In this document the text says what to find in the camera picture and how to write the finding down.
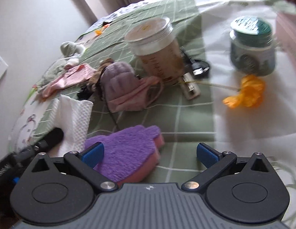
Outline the purple pink plush mitt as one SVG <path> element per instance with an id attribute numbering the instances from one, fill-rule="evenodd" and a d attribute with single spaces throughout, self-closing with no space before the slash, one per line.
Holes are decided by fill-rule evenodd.
<path id="1" fill-rule="evenodd" d="M 165 143 L 159 127 L 143 125 L 91 137 L 84 147 L 97 142 L 104 145 L 104 157 L 94 170 L 118 185 L 144 180 L 159 163 L 159 149 Z"/>

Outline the pink fabric pouch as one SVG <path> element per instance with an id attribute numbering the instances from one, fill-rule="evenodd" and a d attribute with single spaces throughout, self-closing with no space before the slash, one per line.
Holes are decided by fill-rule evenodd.
<path id="1" fill-rule="evenodd" d="M 139 87 L 131 93 L 111 101 L 106 100 L 111 112 L 141 111 L 160 97 L 163 91 L 163 82 L 160 78 L 143 77 L 139 81 Z"/>

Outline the orange artificial flower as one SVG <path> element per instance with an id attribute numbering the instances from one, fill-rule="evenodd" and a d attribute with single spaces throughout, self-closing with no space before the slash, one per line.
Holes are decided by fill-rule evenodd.
<path id="1" fill-rule="evenodd" d="M 261 78 L 249 74 L 244 76 L 240 81 L 240 87 L 231 87 L 227 85 L 215 84 L 205 81 L 178 81 L 179 84 L 202 84 L 211 87 L 223 88 L 227 90 L 234 90 L 237 92 L 234 96 L 228 96 L 223 99 L 223 104 L 230 109 L 235 109 L 239 106 L 245 108 L 257 108 L 264 99 L 264 91 L 266 83 Z"/>

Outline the purple knit plush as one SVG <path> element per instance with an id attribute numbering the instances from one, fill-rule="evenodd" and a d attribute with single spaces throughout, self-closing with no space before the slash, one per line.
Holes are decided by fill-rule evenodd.
<path id="1" fill-rule="evenodd" d="M 140 85 L 135 71 L 129 63 L 116 61 L 106 67 L 101 75 L 101 84 L 107 101 L 131 93 Z"/>

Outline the white paper towel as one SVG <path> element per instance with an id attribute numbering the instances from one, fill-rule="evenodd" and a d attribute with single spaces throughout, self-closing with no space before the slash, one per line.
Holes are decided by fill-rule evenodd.
<path id="1" fill-rule="evenodd" d="M 49 128 L 60 128 L 64 138 L 49 152 L 51 157 L 62 157 L 70 151 L 84 150 L 93 102 L 75 100 L 65 95 L 56 98 L 49 117 Z"/>

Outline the pink cloth piece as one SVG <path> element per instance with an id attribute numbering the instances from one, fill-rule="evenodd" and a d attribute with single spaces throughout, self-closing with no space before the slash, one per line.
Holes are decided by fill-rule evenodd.
<path id="1" fill-rule="evenodd" d="M 71 86 L 83 83 L 89 80 L 95 72 L 96 70 L 89 64 L 75 66 L 50 82 L 41 92 L 41 97 L 48 98 L 58 90 L 64 90 Z"/>

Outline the green checked bedspread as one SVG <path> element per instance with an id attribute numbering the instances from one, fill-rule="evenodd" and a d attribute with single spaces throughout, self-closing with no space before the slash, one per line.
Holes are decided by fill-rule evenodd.
<path id="1" fill-rule="evenodd" d="M 208 210 L 198 196 L 176 186 L 203 170 L 195 153 L 201 141 L 241 157 L 264 153 L 290 194 L 283 221 L 270 227 L 296 228 L 296 67 L 287 51 L 275 48 L 275 70 L 264 78 L 266 90 L 258 108 L 230 109 L 222 102 L 235 94 L 242 77 L 230 61 L 230 23 L 249 15 L 275 27 L 279 13 L 296 17 L 296 6 L 285 0 L 146 0 L 113 19 L 81 56 L 81 63 L 98 68 L 111 57 L 146 76 L 145 63 L 131 52 L 124 36 L 146 20 L 169 18 L 187 54 L 211 65 L 208 81 L 214 87 L 200 85 L 200 96 L 187 100 L 161 60 L 155 66 L 163 78 L 163 91 L 145 109 L 110 114 L 108 106 L 93 96 L 88 137 L 155 125 L 166 145 L 147 184 L 126 185 L 121 194 L 103 196 L 91 211 L 63 228 L 236 228 L 236 223 Z"/>

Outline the grey stuffed toy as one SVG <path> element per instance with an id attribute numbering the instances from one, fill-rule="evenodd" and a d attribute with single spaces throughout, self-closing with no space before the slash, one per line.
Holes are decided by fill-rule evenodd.
<path id="1" fill-rule="evenodd" d="M 85 52 L 86 47 L 84 47 L 83 44 L 66 41 L 61 44 L 60 50 L 64 57 L 72 57 L 75 55 L 82 55 Z"/>

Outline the green lid glass jar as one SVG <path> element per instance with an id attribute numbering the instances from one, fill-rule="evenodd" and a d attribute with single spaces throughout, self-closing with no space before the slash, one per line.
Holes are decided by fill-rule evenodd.
<path id="1" fill-rule="evenodd" d="M 271 25 L 260 17 L 234 19 L 230 31 L 230 60 L 244 74 L 267 76 L 275 70 L 275 40 Z"/>

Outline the small orange flower far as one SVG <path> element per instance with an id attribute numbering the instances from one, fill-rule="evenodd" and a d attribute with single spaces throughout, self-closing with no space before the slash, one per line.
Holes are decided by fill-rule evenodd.
<path id="1" fill-rule="evenodd" d="M 103 33 L 103 31 L 104 31 L 106 28 L 108 28 L 109 26 L 110 26 L 110 24 L 106 24 L 106 25 L 103 25 L 102 27 L 100 27 L 100 28 L 94 30 L 95 35 L 97 35 L 97 36 L 101 35 L 101 34 Z"/>

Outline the tan powder jar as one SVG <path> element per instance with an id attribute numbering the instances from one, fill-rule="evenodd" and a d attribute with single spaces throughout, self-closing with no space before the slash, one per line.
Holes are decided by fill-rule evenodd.
<path id="1" fill-rule="evenodd" d="M 143 21 L 132 28 L 124 40 L 149 76 L 174 84 L 185 73 L 180 46 L 168 17 Z"/>

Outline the pink cardboard box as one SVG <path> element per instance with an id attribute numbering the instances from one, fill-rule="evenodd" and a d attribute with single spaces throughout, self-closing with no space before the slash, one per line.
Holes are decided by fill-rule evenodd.
<path id="1" fill-rule="evenodd" d="M 278 42 L 296 65 L 296 15 L 279 12 L 276 19 L 275 34 Z"/>

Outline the white wall socket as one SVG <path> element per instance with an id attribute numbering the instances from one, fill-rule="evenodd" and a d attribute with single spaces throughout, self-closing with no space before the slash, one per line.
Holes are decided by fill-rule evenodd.
<path id="1" fill-rule="evenodd" d="M 2 76 L 7 71 L 8 67 L 9 67 L 8 64 L 0 56 L 0 79 L 2 78 Z"/>

